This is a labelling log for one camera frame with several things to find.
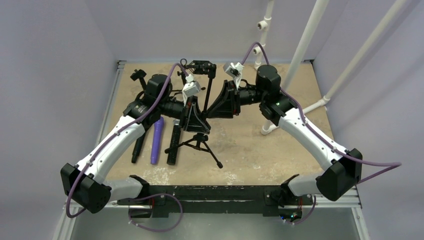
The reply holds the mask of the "white PVC pipe frame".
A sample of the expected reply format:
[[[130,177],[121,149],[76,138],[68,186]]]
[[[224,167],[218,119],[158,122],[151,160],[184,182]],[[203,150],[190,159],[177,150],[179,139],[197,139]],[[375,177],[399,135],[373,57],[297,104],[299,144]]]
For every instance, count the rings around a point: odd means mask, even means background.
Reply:
[[[371,51],[372,47],[377,44],[377,41],[383,36],[383,33],[389,27],[389,24],[395,20],[395,17],[400,14],[400,11],[408,4],[407,0],[396,0],[386,14],[381,18],[380,22],[376,25],[374,30],[364,41],[362,46],[356,52],[354,57],[350,60],[346,68],[339,75],[335,83],[331,86],[330,90],[317,102],[306,107],[303,112],[305,114],[312,112],[318,108],[324,107],[328,102],[330,102],[333,95],[336,91],[341,88],[341,85],[348,79],[348,77],[353,73],[353,71],[359,66],[361,61],[365,56]],[[296,50],[294,52],[293,58],[290,62],[288,72],[286,74],[285,80],[282,84],[283,88],[288,87],[292,82],[299,65],[305,56],[306,50],[310,45],[310,42],[313,38],[313,35],[323,17],[327,5],[329,4],[328,0],[317,0],[314,4],[314,7],[311,11],[309,19],[306,23],[302,36],[298,42]]]

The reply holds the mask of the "black microphone silver grille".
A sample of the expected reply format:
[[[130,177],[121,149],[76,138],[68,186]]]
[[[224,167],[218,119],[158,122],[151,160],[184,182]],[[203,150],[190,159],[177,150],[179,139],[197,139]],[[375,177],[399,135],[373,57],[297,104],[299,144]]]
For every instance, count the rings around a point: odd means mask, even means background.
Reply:
[[[175,119],[173,120],[172,124],[173,124],[173,128],[172,128],[169,148],[165,150],[165,153],[167,154],[166,163],[170,166],[174,166],[176,164],[177,155],[178,155],[178,145],[180,144],[180,139],[181,139],[180,120]]]

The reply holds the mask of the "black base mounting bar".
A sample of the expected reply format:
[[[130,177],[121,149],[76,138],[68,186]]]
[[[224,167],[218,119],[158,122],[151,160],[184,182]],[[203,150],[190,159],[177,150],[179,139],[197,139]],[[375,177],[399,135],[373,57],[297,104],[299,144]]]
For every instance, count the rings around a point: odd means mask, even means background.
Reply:
[[[311,196],[288,196],[279,185],[150,185],[138,199],[121,199],[130,215],[167,218],[170,214],[261,214],[301,216],[313,204]]]

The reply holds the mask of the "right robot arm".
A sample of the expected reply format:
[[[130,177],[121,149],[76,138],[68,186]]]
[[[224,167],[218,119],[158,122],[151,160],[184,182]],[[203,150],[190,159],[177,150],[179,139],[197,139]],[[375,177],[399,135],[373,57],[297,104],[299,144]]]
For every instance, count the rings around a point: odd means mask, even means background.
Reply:
[[[295,174],[281,184],[282,203],[294,203],[300,196],[322,195],[337,201],[361,179],[362,154],[334,142],[311,121],[300,104],[280,88],[281,76],[269,64],[256,72],[255,84],[242,87],[243,65],[228,62],[223,66],[232,80],[224,81],[220,94],[207,109],[210,119],[230,119],[238,115],[241,106],[259,104],[261,114],[278,128],[294,137],[315,158],[323,172]]]

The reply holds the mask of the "black wireless microphone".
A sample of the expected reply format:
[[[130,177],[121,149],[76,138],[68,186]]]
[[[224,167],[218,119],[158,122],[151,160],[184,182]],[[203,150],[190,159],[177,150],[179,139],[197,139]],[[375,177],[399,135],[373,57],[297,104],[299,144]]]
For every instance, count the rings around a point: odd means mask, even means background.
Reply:
[[[132,157],[131,157],[131,163],[132,164],[137,163],[139,156],[142,152],[144,140],[145,140],[145,135],[142,135],[135,141],[133,151],[132,151]]]

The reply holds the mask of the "purple microphone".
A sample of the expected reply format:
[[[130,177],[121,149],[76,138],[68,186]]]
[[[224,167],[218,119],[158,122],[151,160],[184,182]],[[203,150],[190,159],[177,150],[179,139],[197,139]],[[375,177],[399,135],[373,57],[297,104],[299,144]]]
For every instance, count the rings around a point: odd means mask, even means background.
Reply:
[[[161,142],[162,142],[162,133],[163,133],[164,124],[165,124],[165,120],[162,116],[159,118],[158,121],[154,123],[152,148],[151,148],[151,154],[150,154],[150,163],[152,165],[156,165],[159,160],[159,151],[160,151]]]

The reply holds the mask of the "black tripod stand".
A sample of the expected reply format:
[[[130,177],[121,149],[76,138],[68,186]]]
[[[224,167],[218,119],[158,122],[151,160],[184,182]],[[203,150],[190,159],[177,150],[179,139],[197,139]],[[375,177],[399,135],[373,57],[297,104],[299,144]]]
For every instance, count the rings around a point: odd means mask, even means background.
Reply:
[[[181,58],[179,61],[180,71],[177,72],[177,75],[180,76],[183,85],[187,83],[187,77],[190,75],[187,72],[187,67],[186,67],[187,63],[188,61],[186,58]]]

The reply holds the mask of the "black round-base mic stand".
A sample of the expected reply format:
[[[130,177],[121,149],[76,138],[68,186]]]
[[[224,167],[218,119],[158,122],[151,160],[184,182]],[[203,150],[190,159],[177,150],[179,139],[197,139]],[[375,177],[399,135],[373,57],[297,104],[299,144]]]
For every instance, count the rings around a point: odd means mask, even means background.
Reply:
[[[140,85],[142,87],[142,90],[145,91],[146,90],[146,87],[147,87],[147,84],[146,84],[146,81],[145,81],[146,75],[147,75],[147,73],[144,70],[142,70],[142,69],[135,69],[133,71],[133,73],[130,75],[130,78],[133,81],[137,81],[138,80],[140,82]]]

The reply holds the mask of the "black tripod stand shock mount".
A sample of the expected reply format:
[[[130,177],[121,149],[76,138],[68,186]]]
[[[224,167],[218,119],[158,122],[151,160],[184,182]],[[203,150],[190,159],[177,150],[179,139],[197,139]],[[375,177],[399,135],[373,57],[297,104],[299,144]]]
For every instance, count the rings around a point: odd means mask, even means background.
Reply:
[[[216,76],[216,68],[217,66],[214,63],[211,63],[207,60],[193,60],[190,63],[187,63],[186,70],[189,71],[193,75],[206,75],[208,77],[208,86],[206,88],[206,96],[205,96],[205,103],[203,105],[203,109],[200,109],[203,117],[207,121],[207,107],[209,103],[210,98],[210,92],[211,92],[211,86],[212,81]],[[175,97],[168,97],[166,102],[161,104],[161,109],[163,110],[163,113],[165,116],[174,118],[177,120],[180,120],[180,117],[183,113],[184,107],[184,101],[176,100]],[[209,145],[207,144],[207,141],[209,140],[208,134],[202,134],[202,133],[195,133],[195,132],[186,132],[182,130],[181,128],[181,135],[180,135],[180,143],[177,146],[178,150],[182,146],[190,147],[197,151],[203,151],[206,153],[209,153],[214,161],[216,162],[216,165],[218,168],[223,168],[223,164],[218,160],[216,155],[213,153]]]

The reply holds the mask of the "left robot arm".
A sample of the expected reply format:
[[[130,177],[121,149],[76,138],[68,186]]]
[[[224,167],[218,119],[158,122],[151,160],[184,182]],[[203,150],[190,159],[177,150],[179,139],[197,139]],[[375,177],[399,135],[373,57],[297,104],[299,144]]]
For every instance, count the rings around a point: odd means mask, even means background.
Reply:
[[[170,98],[173,90],[170,75],[154,74],[127,105],[112,131],[78,163],[62,167],[60,176],[67,195],[65,210],[69,218],[80,215],[80,212],[71,213],[72,202],[95,214],[112,201],[131,199],[138,205],[148,201],[149,191],[141,178],[129,176],[107,181],[106,177],[130,145],[143,137],[161,116],[177,119],[187,110],[188,102],[195,99],[201,87],[192,74],[186,74],[185,79],[181,90],[183,100],[178,101]]]

